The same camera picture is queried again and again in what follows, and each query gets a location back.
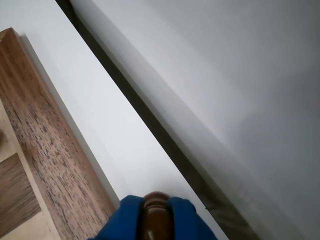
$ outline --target wooden knob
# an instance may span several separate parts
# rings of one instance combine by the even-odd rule
[[[143,212],[138,224],[139,240],[173,240],[174,218],[166,202],[169,196],[162,192],[152,192],[144,197]]]

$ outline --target wooden board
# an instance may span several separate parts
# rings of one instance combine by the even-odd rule
[[[61,239],[95,236],[114,207],[12,28],[0,42],[0,99]]]
[[[0,238],[41,211],[17,153],[0,162]]]

